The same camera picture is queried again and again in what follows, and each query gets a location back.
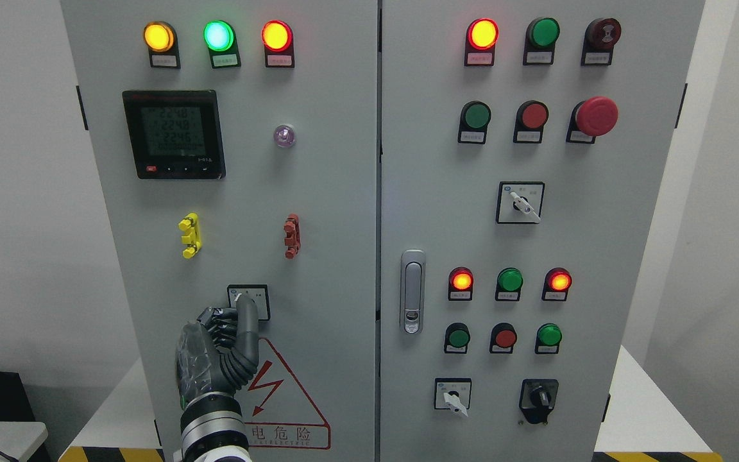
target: yellow black hazard stripe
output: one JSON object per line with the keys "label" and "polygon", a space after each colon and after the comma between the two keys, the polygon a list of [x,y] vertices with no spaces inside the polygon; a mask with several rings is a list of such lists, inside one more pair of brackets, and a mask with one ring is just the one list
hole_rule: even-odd
{"label": "yellow black hazard stripe", "polygon": [[[592,462],[722,462],[710,452],[596,452]],[[59,462],[164,462],[160,449],[70,447]]]}
{"label": "yellow black hazard stripe", "polygon": [[596,452],[592,462],[723,462],[712,452]]}

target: green push button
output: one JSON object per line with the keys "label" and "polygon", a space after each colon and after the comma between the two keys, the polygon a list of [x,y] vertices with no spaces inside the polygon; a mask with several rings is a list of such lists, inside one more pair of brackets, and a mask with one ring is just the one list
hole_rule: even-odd
{"label": "green push button", "polygon": [[554,324],[544,324],[538,330],[538,340],[545,346],[554,346],[561,342],[563,334],[561,329]]}
{"label": "green push button", "polygon": [[530,42],[540,49],[545,49],[557,41],[561,34],[561,27],[551,17],[536,19],[529,26]]}
{"label": "green push button", "polygon": [[464,348],[470,342],[470,335],[463,330],[455,330],[449,334],[449,345],[455,348]]}
{"label": "green push button", "polygon": [[464,111],[464,123],[469,128],[483,128],[491,117],[489,107],[480,101],[469,103]]}
{"label": "green push button", "polygon": [[523,276],[521,271],[515,268],[507,268],[501,271],[498,275],[498,286],[501,286],[501,290],[507,292],[515,292],[517,289],[521,289],[523,285]]}

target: gray metal panel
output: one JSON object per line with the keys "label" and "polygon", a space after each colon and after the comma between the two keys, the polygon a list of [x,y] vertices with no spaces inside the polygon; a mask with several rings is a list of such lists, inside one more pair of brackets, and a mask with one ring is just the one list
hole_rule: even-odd
{"label": "gray metal panel", "polygon": [[[381,460],[591,458],[640,257],[649,230],[703,3],[387,2],[382,32]],[[526,26],[555,17],[554,65],[524,67]],[[464,68],[464,34],[478,17],[500,28],[493,67]],[[581,67],[587,25],[622,24],[611,67]],[[572,108],[608,96],[618,126],[596,144],[567,144]],[[492,108],[487,143],[458,144],[461,107]],[[543,144],[513,144],[517,108],[550,108]],[[539,225],[496,225],[498,182],[545,182]],[[401,254],[429,265],[419,334],[399,327]],[[448,302],[449,272],[475,275],[471,302]],[[523,272],[519,302],[493,300],[505,267]],[[540,300],[543,277],[572,272],[566,302]],[[452,322],[469,326],[468,354],[443,354]],[[498,322],[514,325],[514,354],[489,354]],[[534,354],[545,322],[563,330],[560,354]],[[470,417],[435,410],[435,377],[470,377]],[[548,426],[519,425],[521,383],[560,381]]]}
{"label": "gray metal panel", "polygon": [[[376,2],[62,0],[62,8],[167,458],[179,442],[173,365],[182,325],[203,307],[226,305],[228,284],[269,284],[273,318],[264,335],[328,420],[332,448],[255,449],[254,456],[372,459]],[[241,68],[210,68],[202,30],[215,19],[234,27]],[[264,67],[260,31],[271,19],[293,27],[295,69]],[[149,67],[142,41],[149,21],[176,30],[181,70]],[[121,104],[121,91],[131,89],[216,90],[226,178],[136,178]],[[289,150],[272,140],[282,123],[298,134]],[[176,227],[188,212],[199,214],[203,232],[193,260],[182,258]],[[302,250],[292,261],[284,258],[282,231],[289,213],[302,228]],[[269,390],[240,394],[244,420],[260,403],[254,397]],[[265,409],[304,423],[297,421],[309,410],[304,415],[294,395],[282,393]]]}

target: red warning triangle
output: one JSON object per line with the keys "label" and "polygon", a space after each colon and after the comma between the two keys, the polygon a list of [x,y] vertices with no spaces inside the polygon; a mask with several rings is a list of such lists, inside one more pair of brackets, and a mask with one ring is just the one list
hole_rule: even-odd
{"label": "red warning triangle", "polygon": [[235,398],[247,424],[251,447],[330,447],[327,419],[269,339],[259,339],[260,365]]}

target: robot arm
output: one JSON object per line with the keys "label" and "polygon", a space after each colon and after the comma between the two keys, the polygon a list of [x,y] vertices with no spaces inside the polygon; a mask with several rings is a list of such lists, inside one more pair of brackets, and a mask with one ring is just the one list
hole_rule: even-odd
{"label": "robot arm", "polygon": [[250,462],[241,407],[234,395],[259,364],[255,302],[238,295],[235,307],[207,308],[182,329],[176,380],[182,399],[184,462]]}

